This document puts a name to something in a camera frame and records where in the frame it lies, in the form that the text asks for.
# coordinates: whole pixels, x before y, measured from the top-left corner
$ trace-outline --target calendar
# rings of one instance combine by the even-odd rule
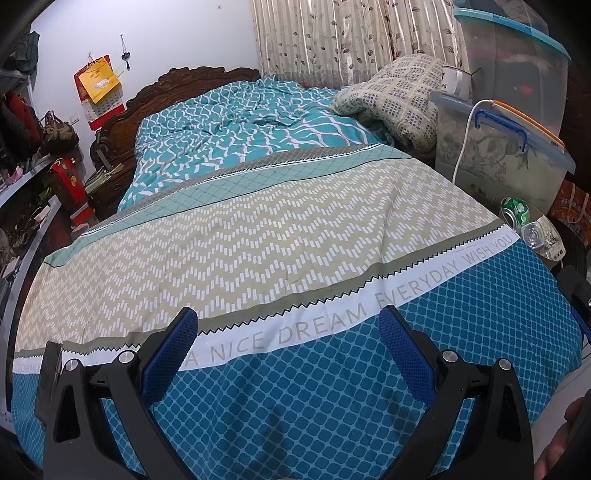
[[[111,65],[111,60],[108,55],[105,55],[105,60]],[[85,65],[74,75],[74,82],[78,89],[78,97],[84,110],[84,115],[88,121],[88,125],[92,131],[98,130],[102,127],[105,122],[118,113],[125,112],[125,106],[123,104],[123,93],[121,85],[118,85],[112,91],[110,91],[105,97],[98,103],[94,103],[88,95],[86,89],[82,86],[79,76],[84,73],[88,68],[89,64]]]

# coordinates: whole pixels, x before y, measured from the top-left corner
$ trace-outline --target metal shelf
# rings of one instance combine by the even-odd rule
[[[50,163],[53,162],[53,158],[51,155],[45,155],[41,159],[41,161],[37,164],[36,167],[29,170],[25,173],[21,178],[19,178],[15,183],[9,185],[6,191],[0,194],[0,208],[4,206],[4,204],[9,201],[10,197],[14,195],[17,191],[19,191],[22,186],[31,180],[35,175],[37,175],[41,170],[47,167]]]
[[[0,76],[11,77],[14,79],[21,79],[21,80],[25,80],[28,77],[28,75],[25,75],[24,73],[21,73],[18,70],[5,70],[5,69],[0,69]]]
[[[27,272],[31,263],[33,263],[33,258],[39,249],[39,245],[41,245],[41,241],[45,236],[47,229],[51,225],[51,222],[55,218],[57,212],[61,207],[61,203],[58,200],[57,196],[53,196],[49,199],[50,210],[45,219],[42,221],[39,230],[35,234],[35,238],[33,239],[27,253],[22,258],[22,262],[20,267],[18,267],[18,272],[12,282],[12,287],[10,290],[10,294],[8,297],[8,301],[6,303],[6,308],[4,309],[4,314],[2,315],[2,322],[0,323],[0,427],[5,428],[6,430],[15,433],[14,425],[12,423],[12,416],[7,410],[6,405],[6,360],[8,354],[8,340],[10,338],[10,332],[12,330],[12,323],[14,321],[14,312],[17,308],[17,300],[21,293],[22,285],[25,281],[25,277],[27,276]]]

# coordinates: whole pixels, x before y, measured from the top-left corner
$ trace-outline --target folded blanket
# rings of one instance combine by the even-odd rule
[[[403,150],[428,153],[437,142],[437,106],[429,94],[441,89],[442,65],[422,53],[402,57],[370,81],[341,90],[330,107],[362,124],[382,120]]]

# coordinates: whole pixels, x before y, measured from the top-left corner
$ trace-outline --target transparent storage container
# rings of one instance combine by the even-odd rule
[[[548,35],[548,25],[524,0],[453,0],[458,8],[482,10],[507,17]]]
[[[570,57],[548,35],[507,17],[456,8],[474,102],[500,100],[560,134]]]
[[[472,105],[433,92],[438,107],[435,170],[451,181]],[[468,134],[456,185],[488,208],[517,197],[548,213],[567,171],[575,163],[548,140],[512,120],[478,110]]]

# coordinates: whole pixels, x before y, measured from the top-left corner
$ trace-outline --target curtain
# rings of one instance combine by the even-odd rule
[[[254,0],[263,75],[305,87],[365,82],[394,60],[383,0]]]
[[[463,38],[450,2],[253,0],[262,73],[340,88],[366,82],[411,53],[460,67]]]
[[[426,53],[452,67],[467,65],[462,29],[453,18],[452,0],[384,0],[384,3],[395,58]]]

